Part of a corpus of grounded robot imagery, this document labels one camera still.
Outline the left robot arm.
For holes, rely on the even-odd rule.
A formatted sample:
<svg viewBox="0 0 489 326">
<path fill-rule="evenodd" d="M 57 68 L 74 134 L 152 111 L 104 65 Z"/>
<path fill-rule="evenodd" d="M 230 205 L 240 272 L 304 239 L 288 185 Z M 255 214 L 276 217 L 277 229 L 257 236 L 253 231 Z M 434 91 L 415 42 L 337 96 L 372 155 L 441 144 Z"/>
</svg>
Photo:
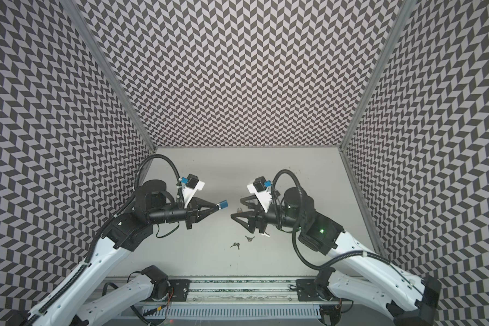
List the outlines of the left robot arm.
<svg viewBox="0 0 489 326">
<path fill-rule="evenodd" d="M 144 268 L 135 280 L 99 299 L 88 301 L 108 274 L 153 234 L 153 227 L 183 222 L 188 229 L 228 206 L 198 198 L 204 183 L 189 175 L 179 180 L 173 198 L 162 180 L 137 187 L 122 212 L 96 234 L 84 261 L 46 298 L 29 311 L 15 311 L 7 325 L 104 325 L 110 319 L 151 298 L 168 299 L 168 276 L 156 266 Z"/>
</svg>

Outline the blue padlock with keys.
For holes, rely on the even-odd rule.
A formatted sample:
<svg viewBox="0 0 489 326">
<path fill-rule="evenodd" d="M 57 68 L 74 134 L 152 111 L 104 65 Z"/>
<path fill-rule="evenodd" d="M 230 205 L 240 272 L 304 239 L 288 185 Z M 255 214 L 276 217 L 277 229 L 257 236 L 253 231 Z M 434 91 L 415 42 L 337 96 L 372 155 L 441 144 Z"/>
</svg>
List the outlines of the blue padlock with keys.
<svg viewBox="0 0 489 326">
<path fill-rule="evenodd" d="M 223 201 L 217 203 L 217 206 L 218 206 L 218 209 L 219 210 L 225 209 L 225 208 L 228 207 L 228 201 L 227 200 L 223 200 Z"/>
</svg>

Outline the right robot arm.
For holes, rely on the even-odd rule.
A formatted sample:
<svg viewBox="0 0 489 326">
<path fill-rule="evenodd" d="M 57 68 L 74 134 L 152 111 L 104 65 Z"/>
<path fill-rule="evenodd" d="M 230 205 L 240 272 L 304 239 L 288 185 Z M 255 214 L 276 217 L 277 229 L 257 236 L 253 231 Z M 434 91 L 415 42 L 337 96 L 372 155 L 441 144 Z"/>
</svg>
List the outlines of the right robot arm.
<svg viewBox="0 0 489 326">
<path fill-rule="evenodd" d="M 315 209 L 304 190 L 289 188 L 280 203 L 270 191 L 242 198 L 248 211 L 233 213 L 233 221 L 250 233 L 265 234 L 268 225 L 290 228 L 296 240 L 329 258 L 318 271 L 315 291 L 324 300 L 350 300 L 377 311 L 394 325 L 433 325 L 441 283 L 418 277 L 361 244 L 340 224 Z"/>
</svg>

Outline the blue padlock key set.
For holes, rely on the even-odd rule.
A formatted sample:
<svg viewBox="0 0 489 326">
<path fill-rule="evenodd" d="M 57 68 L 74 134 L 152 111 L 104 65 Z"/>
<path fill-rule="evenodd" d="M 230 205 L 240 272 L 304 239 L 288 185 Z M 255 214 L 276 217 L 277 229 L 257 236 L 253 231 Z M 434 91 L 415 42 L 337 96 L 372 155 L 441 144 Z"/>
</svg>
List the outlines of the blue padlock key set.
<svg viewBox="0 0 489 326">
<path fill-rule="evenodd" d="M 231 248 L 236 247 L 237 250 L 239 251 L 240 250 L 240 243 L 233 243 L 230 247 Z"/>
</svg>

